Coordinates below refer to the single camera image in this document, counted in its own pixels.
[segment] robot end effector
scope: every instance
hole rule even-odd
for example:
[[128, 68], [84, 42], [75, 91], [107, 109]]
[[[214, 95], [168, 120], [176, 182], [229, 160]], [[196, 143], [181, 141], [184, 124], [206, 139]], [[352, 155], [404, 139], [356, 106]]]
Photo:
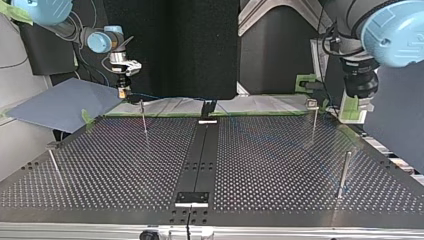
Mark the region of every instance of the robot end effector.
[[326, 53], [341, 58], [348, 96], [372, 98], [378, 90], [374, 70], [380, 65], [405, 67], [424, 60], [423, 0], [339, 0], [333, 4], [337, 20], [326, 31], [322, 45]]
[[[79, 25], [70, 17], [72, 12], [72, 0], [13, 0], [12, 5], [26, 10], [33, 21], [38, 25], [54, 32], [66, 41], [89, 47], [95, 53], [108, 53], [103, 59], [102, 65], [108, 71], [119, 76], [117, 88], [119, 97], [124, 99], [130, 93], [131, 80], [129, 77], [140, 72], [142, 65], [135, 60], [128, 60], [126, 45], [132, 37], [124, 39], [124, 33], [120, 26], [105, 26], [102, 30], [93, 27]], [[111, 69], [106, 67], [105, 61], [109, 59]]]

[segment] cable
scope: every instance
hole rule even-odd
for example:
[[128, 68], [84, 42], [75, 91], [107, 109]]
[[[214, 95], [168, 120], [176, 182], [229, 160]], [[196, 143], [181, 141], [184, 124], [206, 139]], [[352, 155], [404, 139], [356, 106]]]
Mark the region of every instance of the cable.
[[331, 32], [334, 30], [334, 27], [333, 28], [331, 28], [329, 31], [327, 31], [326, 33], [325, 33], [325, 35], [324, 35], [324, 37], [322, 38], [322, 41], [321, 41], [321, 44], [322, 44], [322, 49], [324, 50], [324, 52], [326, 53], [326, 54], [328, 54], [328, 55], [332, 55], [332, 56], [335, 56], [335, 57], [352, 57], [352, 56], [355, 56], [355, 55], [357, 55], [357, 54], [359, 54], [359, 53], [361, 53], [361, 52], [363, 52], [364, 51], [364, 48], [360, 48], [360, 49], [358, 49], [358, 50], [356, 50], [356, 51], [354, 51], [354, 52], [352, 52], [352, 53], [347, 53], [347, 54], [338, 54], [338, 53], [333, 53], [333, 52], [331, 52], [330, 50], [328, 50], [326, 47], [325, 47], [325, 41], [326, 41], [326, 39], [330, 36], [330, 34], [331, 34]]
[[79, 75], [79, 73], [78, 73], [77, 71], [74, 71], [74, 73], [75, 73], [75, 75], [77, 75], [77, 78], [78, 78], [79, 80], [81, 80], [81, 76]]
[[93, 28], [95, 28], [97, 24], [97, 7], [96, 7], [96, 4], [94, 3], [94, 0], [91, 0], [91, 5], [93, 5], [93, 10], [94, 10]]
[[357, 0], [352, 1], [352, 3], [349, 6], [349, 9], [347, 10], [347, 13], [346, 13], [345, 21], [346, 21], [346, 25], [348, 26], [349, 29], [350, 29], [350, 24], [349, 24], [350, 12], [352, 12], [353, 6], [355, 5], [356, 1]]
[[330, 0], [325, 0], [324, 4], [322, 6], [321, 14], [320, 14], [319, 21], [318, 21], [318, 29], [317, 29], [318, 30], [318, 37], [317, 37], [317, 44], [316, 44], [317, 45], [317, 58], [318, 58], [318, 68], [319, 68], [319, 72], [320, 72], [320, 75], [321, 75], [321, 81], [324, 85], [325, 93], [327, 94], [328, 101], [330, 101], [330, 105], [333, 108], [334, 112], [336, 113], [337, 118], [339, 118], [339, 113], [336, 111], [336, 108], [335, 108], [334, 102], [333, 102], [333, 98], [331, 97], [330, 93], [328, 92], [327, 84], [325, 82], [325, 76], [322, 74], [320, 52], [319, 52], [319, 46], [320, 46], [320, 44], [319, 44], [320, 34], [319, 33], [320, 33], [320, 29], [321, 29], [321, 22], [322, 22], [322, 18], [324, 16], [325, 7], [327, 6], [327, 4], [329, 2], [330, 2]]
[[18, 67], [18, 66], [21, 66], [22, 64], [24, 64], [26, 61], [28, 61], [28, 56], [20, 63], [13, 64], [13, 65], [10, 65], [10, 66], [3, 66], [3, 67], [0, 67], [0, 69], [8, 69], [8, 68]]
[[108, 68], [108, 67], [106, 66], [106, 64], [105, 64], [105, 61], [106, 61], [107, 59], [109, 59], [109, 56], [110, 56], [110, 54], [106, 55], [106, 57], [102, 59], [102, 61], [101, 61], [102, 66], [103, 66], [103, 68], [104, 68], [104, 69], [106, 69], [108, 72], [115, 73], [112, 69]]

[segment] green tape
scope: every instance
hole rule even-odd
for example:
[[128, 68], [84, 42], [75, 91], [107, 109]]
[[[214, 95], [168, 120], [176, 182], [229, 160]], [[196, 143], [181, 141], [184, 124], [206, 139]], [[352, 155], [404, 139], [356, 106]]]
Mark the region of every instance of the green tape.
[[325, 112], [327, 112], [328, 104], [330, 104], [330, 100], [325, 99], [325, 100], [324, 100], [324, 102], [322, 103], [321, 108], [319, 109], [320, 113], [325, 113]]
[[7, 112], [9, 111], [10, 109], [5, 109], [3, 112], [1, 112], [0, 113], [0, 117], [2, 117], [2, 118], [8, 118], [8, 116], [7, 116]]
[[359, 99], [357, 97], [346, 97], [344, 102], [343, 111], [340, 114], [342, 120], [359, 120], [361, 111], [359, 110]]
[[0, 13], [10, 17], [16, 21], [33, 24], [29, 13], [21, 8], [11, 6], [0, 0]]
[[301, 82], [315, 82], [317, 80], [317, 76], [315, 74], [310, 75], [297, 75], [296, 77], [296, 93], [313, 93], [313, 90], [307, 90], [304, 87], [300, 86]]
[[[141, 113], [108, 113], [106, 117], [143, 117]], [[145, 117], [149, 118], [190, 118], [190, 117], [200, 117], [200, 113], [146, 113]]]
[[81, 117], [84, 120], [85, 124], [91, 124], [94, 122], [94, 119], [90, 116], [87, 110], [81, 110]]

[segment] metal post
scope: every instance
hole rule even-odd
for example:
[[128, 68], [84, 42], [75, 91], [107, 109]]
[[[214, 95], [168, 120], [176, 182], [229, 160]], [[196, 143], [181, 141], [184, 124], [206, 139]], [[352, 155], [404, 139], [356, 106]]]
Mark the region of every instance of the metal post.
[[339, 188], [339, 193], [337, 194], [337, 198], [341, 198], [343, 196], [343, 190], [346, 185], [346, 176], [347, 176], [347, 171], [349, 170], [349, 163], [351, 158], [352, 158], [352, 152], [350, 151], [346, 152], [342, 177], [340, 179], [340, 188]]
[[52, 159], [54, 168], [56, 169], [56, 171], [59, 172], [59, 166], [57, 165], [56, 158], [54, 157], [53, 150], [49, 149], [48, 151], [49, 151], [49, 154], [50, 154], [50, 158]]
[[315, 132], [315, 129], [317, 128], [318, 110], [319, 110], [319, 108], [315, 109], [314, 132]]
[[144, 133], [147, 133], [146, 117], [144, 113], [144, 101], [141, 99], [141, 115], [143, 116]]

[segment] wall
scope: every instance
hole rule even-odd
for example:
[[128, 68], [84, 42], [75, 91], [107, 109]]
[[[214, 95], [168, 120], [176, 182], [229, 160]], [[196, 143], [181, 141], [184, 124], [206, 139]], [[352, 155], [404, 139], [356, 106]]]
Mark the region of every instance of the wall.
[[[33, 76], [21, 38], [0, 14], [0, 113], [42, 93], [50, 86], [49, 77]], [[44, 152], [53, 141], [49, 129], [0, 115], [0, 181]]]

